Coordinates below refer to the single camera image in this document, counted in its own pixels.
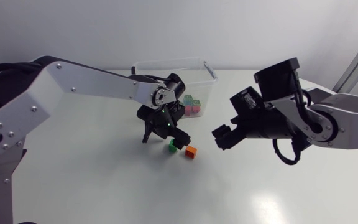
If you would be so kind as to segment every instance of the white robotic arm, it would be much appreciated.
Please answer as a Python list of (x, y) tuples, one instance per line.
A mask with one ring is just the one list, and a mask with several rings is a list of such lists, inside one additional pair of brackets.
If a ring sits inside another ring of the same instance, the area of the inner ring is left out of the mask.
[(51, 116), (63, 94), (135, 100), (143, 104), (137, 111), (145, 121), (143, 143), (154, 132), (164, 139), (173, 136), (181, 149), (190, 143), (189, 135), (177, 128), (185, 113), (178, 101), (184, 91), (176, 74), (125, 77), (50, 56), (0, 64), (0, 223), (13, 222), (11, 176), (26, 153), (25, 137)]

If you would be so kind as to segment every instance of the white table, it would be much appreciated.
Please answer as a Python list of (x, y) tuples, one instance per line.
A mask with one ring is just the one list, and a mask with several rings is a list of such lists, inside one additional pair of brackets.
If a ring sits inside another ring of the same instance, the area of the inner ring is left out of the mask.
[[(358, 223), (358, 150), (309, 147), (288, 166), (269, 139), (218, 149), (211, 131), (235, 117), (229, 98), (256, 85), (253, 70), (216, 72), (204, 116), (179, 121), (195, 160), (154, 134), (142, 144), (140, 104), (66, 95), (27, 137), (13, 175), (15, 222)], [(289, 140), (279, 146), (292, 156)]]

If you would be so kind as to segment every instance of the robotic arm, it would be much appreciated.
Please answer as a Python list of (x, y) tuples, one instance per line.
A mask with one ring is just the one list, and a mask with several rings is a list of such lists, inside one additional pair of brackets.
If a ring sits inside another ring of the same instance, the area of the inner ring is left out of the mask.
[[(311, 144), (358, 149), (358, 96), (302, 90), (299, 67), (293, 58), (257, 72), (262, 95), (248, 87), (230, 99), (238, 114), (231, 123), (237, 127), (222, 125), (213, 131), (218, 147), (230, 149), (244, 138), (273, 139), (275, 153), (288, 165), (296, 164)], [(294, 160), (281, 154), (277, 139), (292, 139)]]
[(181, 149), (190, 143), (177, 128), (185, 114), (178, 98), (185, 84), (176, 74), (168, 78), (147, 75), (125, 77), (55, 57), (29, 63), (0, 64), (0, 223), (12, 223), (11, 176), (26, 149), (25, 137), (49, 118), (65, 93), (135, 100), (145, 121), (146, 143), (151, 132)]

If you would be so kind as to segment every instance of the clear plastic container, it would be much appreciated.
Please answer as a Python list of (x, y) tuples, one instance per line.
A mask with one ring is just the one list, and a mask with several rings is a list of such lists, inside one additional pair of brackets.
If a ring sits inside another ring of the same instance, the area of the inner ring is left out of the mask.
[(199, 57), (137, 62), (132, 67), (133, 72), (137, 75), (164, 78), (171, 73), (179, 75), (186, 85), (185, 92), (179, 98), (186, 111), (182, 118), (194, 118), (204, 114), (209, 94), (218, 80), (214, 70)]

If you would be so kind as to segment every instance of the toy block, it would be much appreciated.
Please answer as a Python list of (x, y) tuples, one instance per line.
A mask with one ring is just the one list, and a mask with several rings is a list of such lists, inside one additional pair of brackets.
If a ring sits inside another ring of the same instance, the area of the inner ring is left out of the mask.
[(197, 149), (193, 146), (187, 146), (186, 148), (186, 156), (189, 157), (190, 159), (194, 159), (196, 157), (197, 154)]
[(191, 115), (191, 105), (185, 106), (185, 115), (190, 116)]
[(193, 100), (193, 105), (191, 106), (193, 113), (198, 113), (201, 111), (201, 103), (199, 100)]
[(193, 104), (193, 97), (191, 95), (185, 95), (185, 97), (183, 97), (183, 103), (185, 105)]
[(169, 143), (169, 151), (172, 153), (175, 153), (177, 151), (177, 148), (173, 145), (173, 139), (171, 139), (171, 142)]

